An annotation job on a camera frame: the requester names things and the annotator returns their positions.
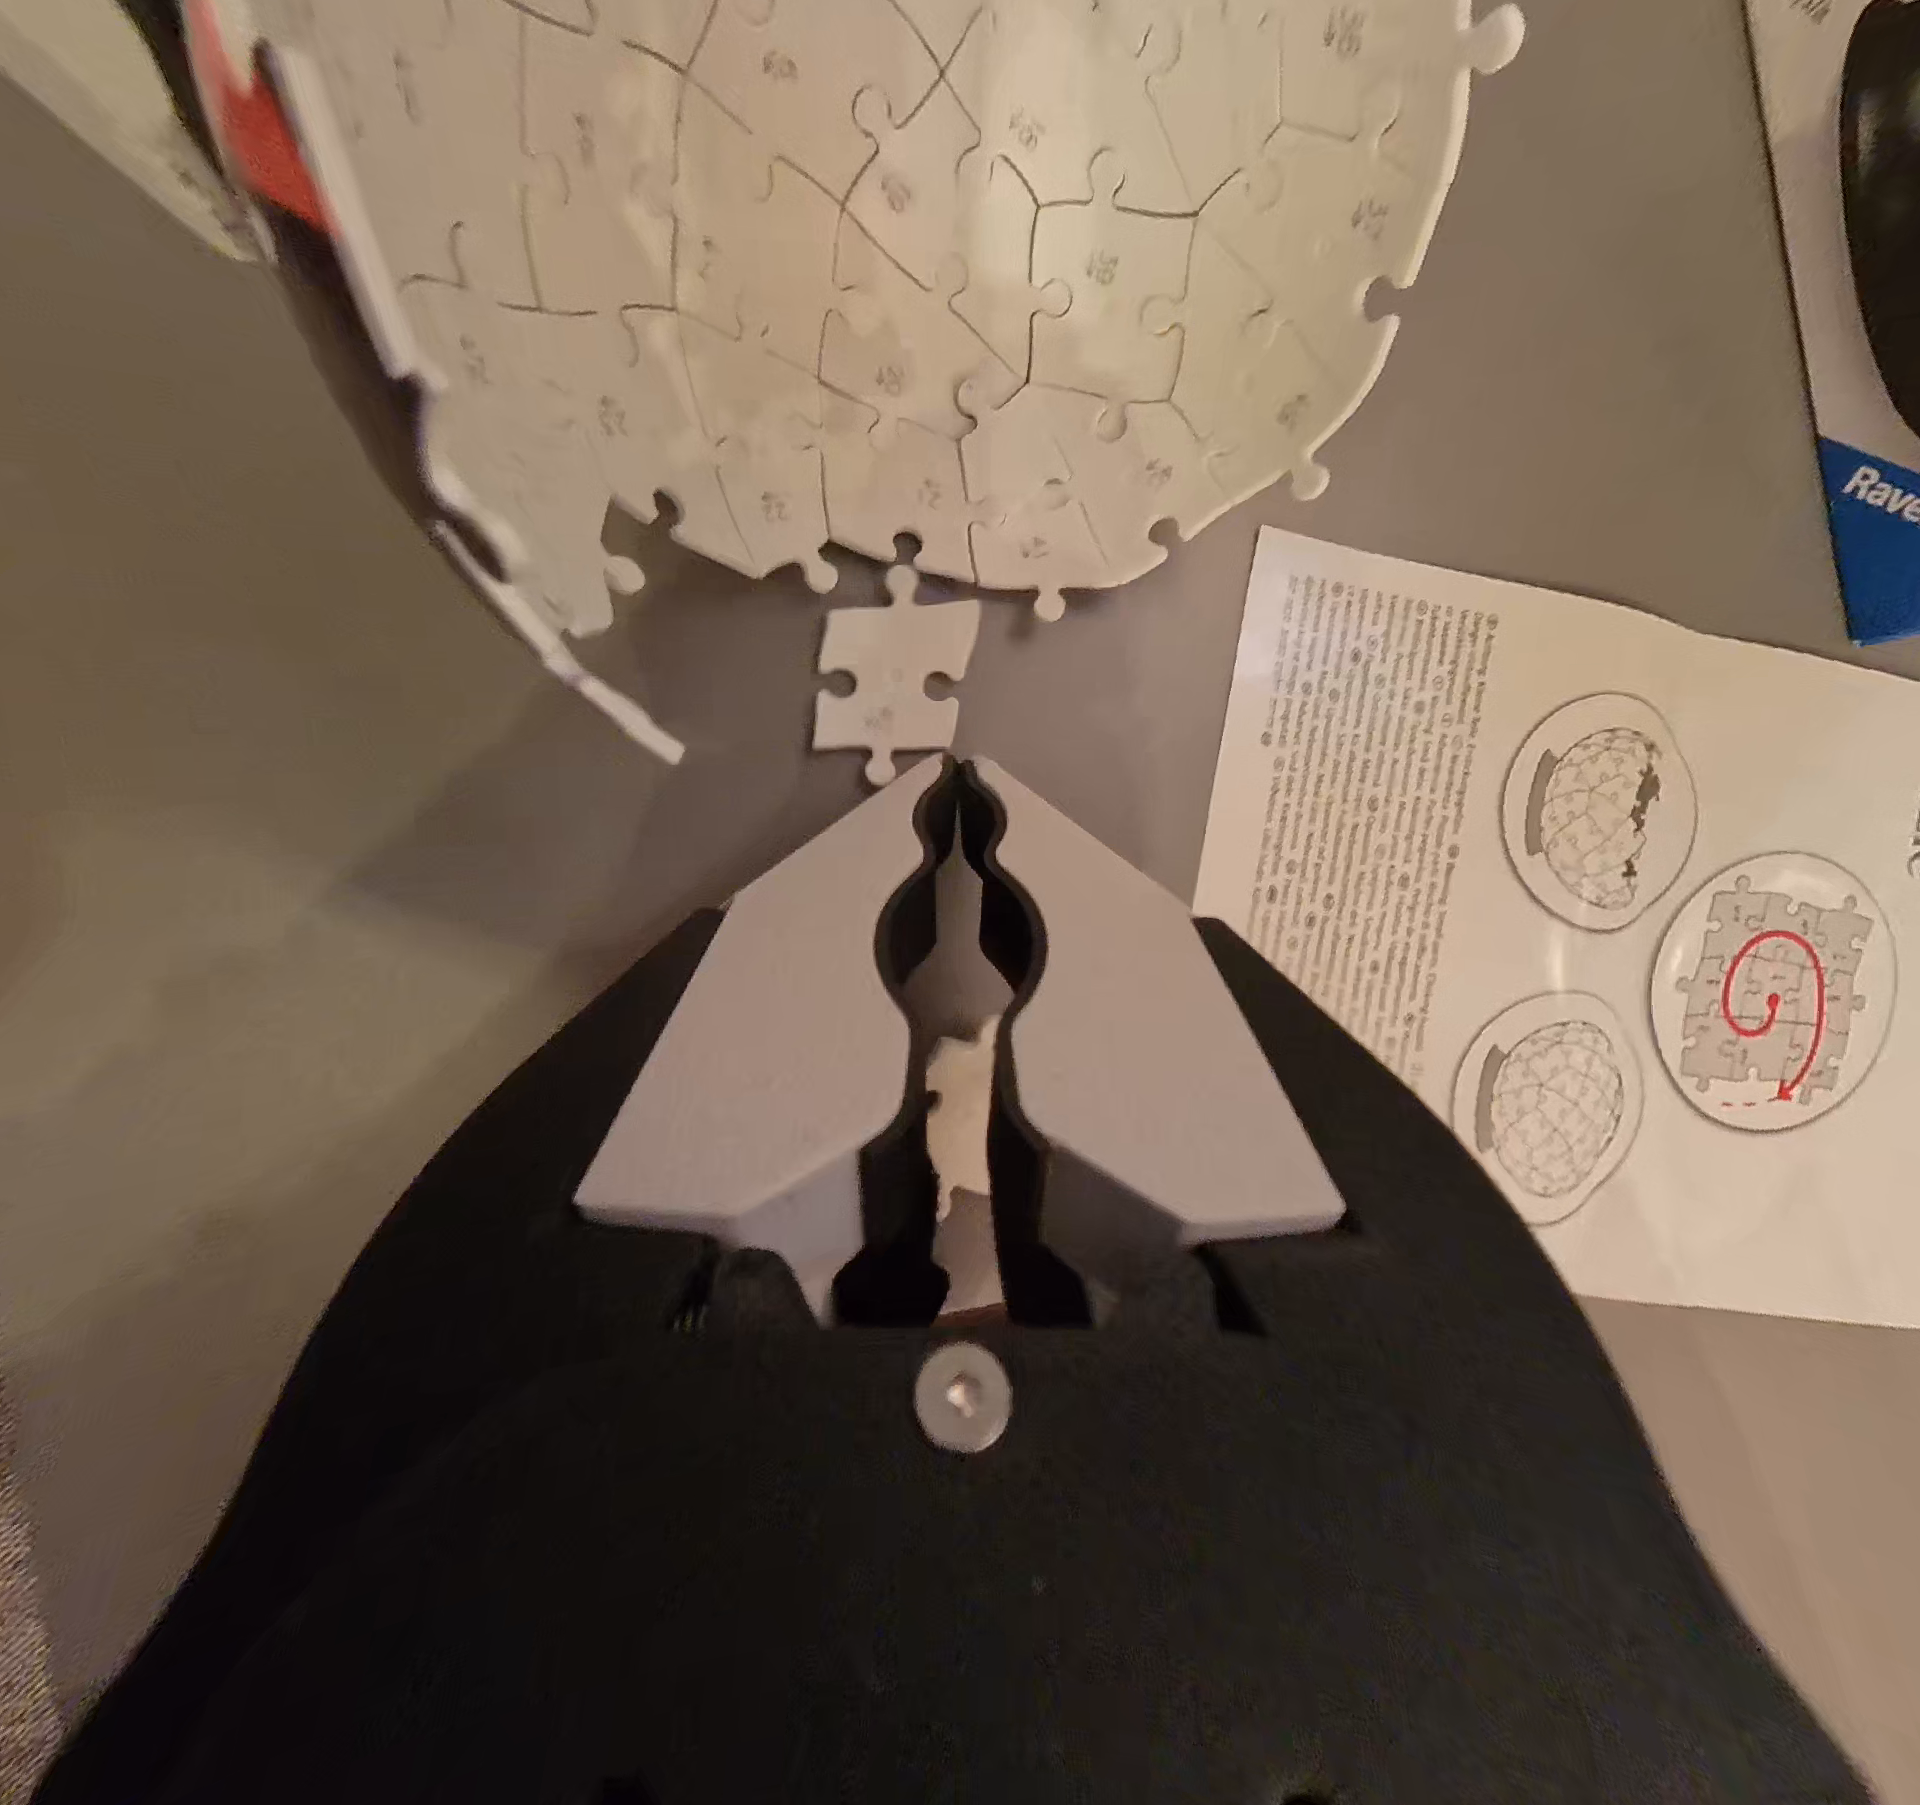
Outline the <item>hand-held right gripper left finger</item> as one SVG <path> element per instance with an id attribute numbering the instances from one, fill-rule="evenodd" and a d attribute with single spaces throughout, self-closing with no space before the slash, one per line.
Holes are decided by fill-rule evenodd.
<path id="1" fill-rule="evenodd" d="M 938 756 L 740 888 L 580 1180 L 597 1224 L 765 1250 L 814 1315 L 930 1322 L 938 1186 L 901 1003 L 938 939 Z"/>

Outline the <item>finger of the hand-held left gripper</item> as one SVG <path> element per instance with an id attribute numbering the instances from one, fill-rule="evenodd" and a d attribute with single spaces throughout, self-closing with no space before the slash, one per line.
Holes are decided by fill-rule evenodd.
<path id="1" fill-rule="evenodd" d="M 246 210 L 191 144 L 121 0 L 3 0 L 3 78 L 208 251 L 259 259 Z"/>

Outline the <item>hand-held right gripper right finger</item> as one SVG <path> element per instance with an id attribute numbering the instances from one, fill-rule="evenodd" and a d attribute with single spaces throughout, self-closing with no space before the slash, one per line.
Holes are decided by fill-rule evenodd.
<path id="1" fill-rule="evenodd" d="M 1005 1308 L 1084 1327 L 1178 1254 L 1301 1238 L 1346 1204 L 1189 906 L 1005 766 L 960 766 L 993 1035 Z"/>

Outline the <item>white puzzle pieces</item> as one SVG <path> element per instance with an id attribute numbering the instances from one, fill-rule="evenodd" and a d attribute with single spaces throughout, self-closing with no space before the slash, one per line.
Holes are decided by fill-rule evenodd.
<path id="1" fill-rule="evenodd" d="M 886 571 L 886 600 L 843 607 L 826 617 L 816 668 L 847 690 L 823 687 L 814 701 L 814 752 L 857 752 L 866 786 L 896 780 L 901 759 L 945 752 L 958 737 L 958 701 L 930 693 L 931 679 L 960 686 L 979 635 L 979 600 L 925 603 L 918 574 Z M 987 1093 L 996 1020 L 970 1035 L 944 1035 L 925 1061 L 931 1114 L 925 1152 L 931 1160 L 939 1226 L 986 1222 Z"/>

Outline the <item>partly built puzzle ball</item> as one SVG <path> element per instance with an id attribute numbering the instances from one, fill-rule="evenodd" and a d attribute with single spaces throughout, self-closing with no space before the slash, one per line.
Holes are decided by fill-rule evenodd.
<path id="1" fill-rule="evenodd" d="M 121 0 L 391 481 L 542 665 L 625 519 L 722 571 L 833 555 L 1126 588 L 1317 498 L 1380 373 L 1515 5 L 1473 0 Z"/>

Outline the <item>blue puzzle box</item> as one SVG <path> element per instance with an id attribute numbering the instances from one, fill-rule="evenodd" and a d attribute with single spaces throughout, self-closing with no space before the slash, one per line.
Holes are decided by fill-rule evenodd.
<path id="1" fill-rule="evenodd" d="M 1918 0 L 1744 0 L 1850 641 L 1918 635 Z"/>

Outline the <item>white instruction leaflet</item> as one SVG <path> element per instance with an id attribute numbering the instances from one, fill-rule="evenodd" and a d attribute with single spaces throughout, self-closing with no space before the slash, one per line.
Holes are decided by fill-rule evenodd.
<path id="1" fill-rule="evenodd" d="M 1582 1297 L 1918 1326 L 1918 686 L 1265 527 L 1192 911 Z"/>

